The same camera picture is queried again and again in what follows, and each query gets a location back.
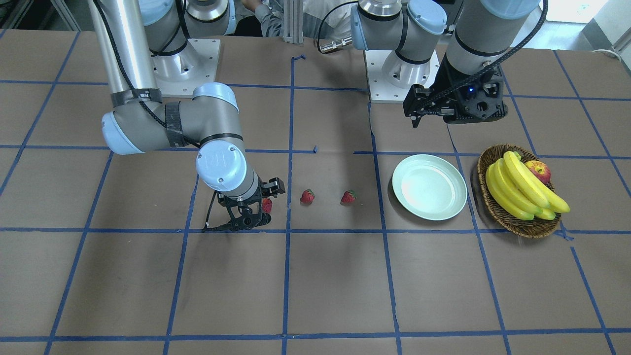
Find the person's arm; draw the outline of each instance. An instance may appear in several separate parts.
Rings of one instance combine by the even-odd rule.
[[[261,23],[263,37],[277,37],[281,35],[283,20],[272,14],[272,11],[261,0],[241,0],[246,9],[254,12],[254,16]]]

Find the fruit basket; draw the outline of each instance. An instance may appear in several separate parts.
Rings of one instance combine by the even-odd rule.
[[[480,154],[480,158],[478,159],[478,178],[484,204],[495,221],[518,236],[525,238],[543,238],[549,236],[558,229],[561,214],[556,214],[553,220],[544,220],[536,217],[533,220],[517,219],[506,212],[506,210],[493,199],[493,196],[491,196],[488,190],[485,177],[488,167],[508,151],[518,151],[523,157],[522,161],[539,160],[532,152],[518,147],[517,145],[498,144],[487,148]],[[546,184],[546,186],[554,191],[554,185],[552,185],[551,181]]]

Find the white mounting plate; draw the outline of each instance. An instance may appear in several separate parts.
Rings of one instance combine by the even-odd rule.
[[[156,76],[156,83],[162,92],[162,97],[190,98],[196,87],[215,80],[221,41],[218,39],[189,39],[189,42],[204,61],[204,70],[197,71],[197,76],[191,76],[184,81],[164,81]]]
[[[410,88],[399,88],[390,84],[381,70],[386,58],[391,52],[392,51],[364,51],[371,102],[398,104],[403,102],[410,90]],[[436,55],[436,51],[434,51],[430,59],[430,75],[423,84],[424,87],[429,87],[433,84],[439,64],[438,55]]]

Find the person's hand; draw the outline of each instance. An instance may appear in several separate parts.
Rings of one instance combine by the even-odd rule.
[[[241,3],[246,9],[254,12],[254,10],[256,10],[256,8],[263,2],[261,0],[241,0]]]

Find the gray sleeve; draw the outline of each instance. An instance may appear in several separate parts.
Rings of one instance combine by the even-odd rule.
[[[263,37],[278,37],[281,35],[283,20],[274,16],[267,5],[259,5],[254,10],[254,16],[261,22]]]

